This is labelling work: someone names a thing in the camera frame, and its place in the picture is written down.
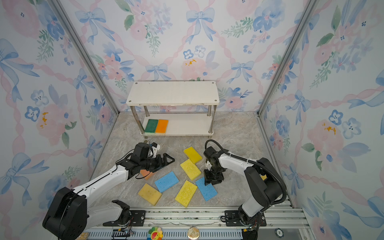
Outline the green scrub sponge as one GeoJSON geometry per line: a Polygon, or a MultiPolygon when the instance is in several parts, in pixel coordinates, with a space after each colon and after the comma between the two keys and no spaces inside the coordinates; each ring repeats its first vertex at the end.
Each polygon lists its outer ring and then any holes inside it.
{"type": "Polygon", "coordinates": [[[154,134],[156,132],[159,120],[149,119],[145,128],[146,134],[154,134]]]}

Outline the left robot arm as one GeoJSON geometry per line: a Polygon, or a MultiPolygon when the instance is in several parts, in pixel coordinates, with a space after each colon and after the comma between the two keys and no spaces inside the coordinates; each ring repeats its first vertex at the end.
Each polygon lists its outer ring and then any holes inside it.
{"type": "Polygon", "coordinates": [[[118,159],[114,166],[95,179],[73,189],[63,187],[57,191],[46,213],[42,226],[59,240],[75,240],[83,231],[107,222],[128,226],[133,216],[130,206],[123,201],[93,207],[92,204],[117,185],[137,176],[141,170],[155,173],[175,162],[159,146],[138,143],[135,148],[118,159]]]}

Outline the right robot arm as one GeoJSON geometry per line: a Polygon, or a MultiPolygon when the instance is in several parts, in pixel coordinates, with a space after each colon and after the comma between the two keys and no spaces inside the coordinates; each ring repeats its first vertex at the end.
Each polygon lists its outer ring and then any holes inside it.
{"type": "Polygon", "coordinates": [[[224,181],[224,172],[232,170],[247,179],[252,196],[238,208],[236,220],[244,226],[259,224],[264,213],[273,205],[287,199],[287,187],[277,170],[266,158],[246,159],[221,148],[208,147],[204,151],[206,166],[205,185],[224,181]]]}

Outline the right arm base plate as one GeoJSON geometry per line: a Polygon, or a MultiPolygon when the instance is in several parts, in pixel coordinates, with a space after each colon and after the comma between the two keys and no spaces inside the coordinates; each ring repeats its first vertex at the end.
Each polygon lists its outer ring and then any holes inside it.
{"type": "Polygon", "coordinates": [[[266,218],[263,213],[257,213],[253,217],[249,217],[247,214],[241,211],[226,210],[224,215],[220,217],[220,220],[226,224],[227,227],[266,227],[266,218]]]}

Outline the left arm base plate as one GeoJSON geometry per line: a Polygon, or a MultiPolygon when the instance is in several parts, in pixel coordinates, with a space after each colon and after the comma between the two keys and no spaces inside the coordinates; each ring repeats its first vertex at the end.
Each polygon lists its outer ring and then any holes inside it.
{"type": "Polygon", "coordinates": [[[117,221],[103,223],[103,227],[143,227],[146,211],[133,210],[122,214],[117,221]]]}

